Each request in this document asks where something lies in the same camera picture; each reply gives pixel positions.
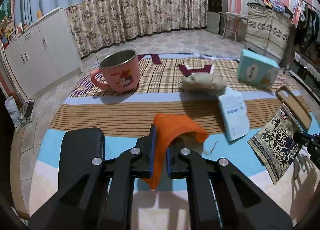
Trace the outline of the blue floral curtain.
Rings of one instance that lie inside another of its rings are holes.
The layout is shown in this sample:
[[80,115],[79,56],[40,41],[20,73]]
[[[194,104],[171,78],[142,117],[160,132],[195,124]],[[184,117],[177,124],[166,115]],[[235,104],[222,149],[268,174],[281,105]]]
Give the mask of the blue floral curtain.
[[207,0],[14,0],[14,21],[31,24],[36,13],[66,10],[80,56],[162,31],[202,28]]

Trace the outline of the orange cloth pouch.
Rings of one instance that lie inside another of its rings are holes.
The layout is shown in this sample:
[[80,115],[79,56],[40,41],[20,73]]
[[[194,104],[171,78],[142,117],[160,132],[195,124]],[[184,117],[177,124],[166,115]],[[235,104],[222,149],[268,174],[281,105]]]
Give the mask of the orange cloth pouch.
[[174,139],[183,134],[190,134],[197,143],[204,143],[209,137],[205,129],[186,115],[157,113],[153,124],[156,126],[153,175],[143,180],[151,190],[155,190],[159,185],[166,151]]

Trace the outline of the teal cardboard box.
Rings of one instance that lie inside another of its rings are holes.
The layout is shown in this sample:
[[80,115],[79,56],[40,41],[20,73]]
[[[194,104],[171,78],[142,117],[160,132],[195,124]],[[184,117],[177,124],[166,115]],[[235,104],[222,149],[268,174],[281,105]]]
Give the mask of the teal cardboard box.
[[275,60],[253,51],[242,49],[237,69],[238,80],[259,88],[271,90],[279,71],[280,66]]

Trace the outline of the small metal stool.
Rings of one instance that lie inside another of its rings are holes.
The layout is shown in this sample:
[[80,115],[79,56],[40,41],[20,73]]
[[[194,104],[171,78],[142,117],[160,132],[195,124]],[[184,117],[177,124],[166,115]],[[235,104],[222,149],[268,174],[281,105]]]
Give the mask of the small metal stool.
[[222,36],[222,39],[225,38],[227,33],[230,33],[234,35],[234,42],[237,43],[240,23],[247,21],[248,16],[234,12],[218,12],[218,14],[221,18],[219,34]]

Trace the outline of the beige crumpled cloth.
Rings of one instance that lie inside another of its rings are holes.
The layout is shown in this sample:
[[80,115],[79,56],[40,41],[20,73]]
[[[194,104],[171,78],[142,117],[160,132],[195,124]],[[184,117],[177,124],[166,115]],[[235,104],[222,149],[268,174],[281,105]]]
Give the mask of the beige crumpled cloth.
[[227,82],[214,74],[200,72],[184,77],[180,87],[186,91],[217,93],[227,88]]

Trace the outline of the pink cartoon mug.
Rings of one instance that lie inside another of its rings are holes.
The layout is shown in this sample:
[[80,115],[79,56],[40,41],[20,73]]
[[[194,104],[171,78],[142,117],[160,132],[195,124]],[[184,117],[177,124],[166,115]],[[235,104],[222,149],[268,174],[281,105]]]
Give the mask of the pink cartoon mug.
[[140,79],[139,60],[134,50],[123,50],[102,59],[91,72],[92,83],[102,89],[122,94],[138,87]]

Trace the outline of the silver water dispenser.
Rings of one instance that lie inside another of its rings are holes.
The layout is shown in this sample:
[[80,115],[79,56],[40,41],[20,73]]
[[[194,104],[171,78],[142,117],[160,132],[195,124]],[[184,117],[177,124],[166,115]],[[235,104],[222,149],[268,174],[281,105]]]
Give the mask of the silver water dispenser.
[[222,13],[228,11],[228,0],[207,1],[207,31],[214,34],[223,34],[224,19]]

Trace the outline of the patterned snack packet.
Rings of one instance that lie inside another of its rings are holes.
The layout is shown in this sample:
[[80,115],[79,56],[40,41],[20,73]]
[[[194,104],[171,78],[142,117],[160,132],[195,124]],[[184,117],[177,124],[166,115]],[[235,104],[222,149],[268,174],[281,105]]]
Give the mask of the patterned snack packet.
[[302,145],[294,142],[293,135],[301,131],[288,107],[281,105],[274,117],[248,140],[273,184],[281,179],[299,154]]

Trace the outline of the white cabinet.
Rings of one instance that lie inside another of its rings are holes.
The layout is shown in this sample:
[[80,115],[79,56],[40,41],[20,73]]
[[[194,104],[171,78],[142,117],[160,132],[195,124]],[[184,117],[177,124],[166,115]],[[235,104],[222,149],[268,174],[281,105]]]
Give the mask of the white cabinet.
[[35,100],[83,71],[64,8],[54,9],[26,28],[4,55],[27,99]]

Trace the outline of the cloth covered cabinet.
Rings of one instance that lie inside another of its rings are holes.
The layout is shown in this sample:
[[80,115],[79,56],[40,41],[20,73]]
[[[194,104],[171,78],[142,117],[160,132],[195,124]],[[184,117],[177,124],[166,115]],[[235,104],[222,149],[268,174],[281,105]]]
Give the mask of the cloth covered cabinet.
[[291,19],[257,4],[248,5],[245,48],[285,68],[291,58],[295,31]]

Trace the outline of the clothes rack with garments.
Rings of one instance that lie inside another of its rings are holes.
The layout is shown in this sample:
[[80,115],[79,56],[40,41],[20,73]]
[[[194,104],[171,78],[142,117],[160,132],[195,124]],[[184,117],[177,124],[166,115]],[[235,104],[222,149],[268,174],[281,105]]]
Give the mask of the clothes rack with garments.
[[319,10],[306,0],[295,0],[286,49],[285,70],[297,62],[319,83]]

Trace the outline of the colourful cartoon blanket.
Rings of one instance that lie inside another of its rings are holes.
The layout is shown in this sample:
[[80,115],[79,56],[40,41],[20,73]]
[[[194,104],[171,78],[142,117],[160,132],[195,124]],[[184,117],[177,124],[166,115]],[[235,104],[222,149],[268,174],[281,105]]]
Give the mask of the colourful cartoon blanket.
[[[256,183],[285,210],[294,223],[307,213],[319,183],[319,170],[308,160],[298,177],[289,168],[278,183],[273,184],[265,166],[258,160],[248,140],[272,119],[280,100],[276,91],[287,86],[302,102],[306,94],[298,90],[295,81],[279,73],[270,91],[240,82],[236,76],[238,62],[230,58],[195,57],[185,54],[162,54],[161,63],[154,64],[150,56],[140,61],[140,87],[127,94],[103,91],[84,76],[54,115],[46,131],[35,163],[29,212],[34,214],[58,190],[59,162],[62,139],[70,130],[99,128],[105,136],[105,157],[118,157],[133,147],[139,137],[149,133],[158,113],[186,115],[205,129],[209,137],[198,145],[205,158],[225,157]],[[180,66],[203,68],[213,66],[214,73],[228,82],[245,101],[250,129],[247,135],[229,142],[214,97],[200,92],[184,92],[180,84]]]

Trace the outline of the brown phone case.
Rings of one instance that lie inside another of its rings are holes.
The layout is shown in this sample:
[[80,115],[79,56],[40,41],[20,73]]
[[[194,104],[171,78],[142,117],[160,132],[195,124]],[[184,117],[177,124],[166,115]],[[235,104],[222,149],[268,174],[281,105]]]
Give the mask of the brown phone case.
[[308,131],[311,125],[311,116],[293,92],[287,86],[282,86],[276,91],[276,96],[289,108],[302,129]]

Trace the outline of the white printed paper card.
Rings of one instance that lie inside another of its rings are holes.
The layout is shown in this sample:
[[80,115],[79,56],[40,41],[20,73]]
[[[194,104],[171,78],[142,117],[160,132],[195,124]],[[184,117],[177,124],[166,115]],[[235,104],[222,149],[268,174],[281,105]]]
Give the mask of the white printed paper card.
[[250,129],[247,107],[240,92],[229,91],[218,97],[228,141],[245,136]]

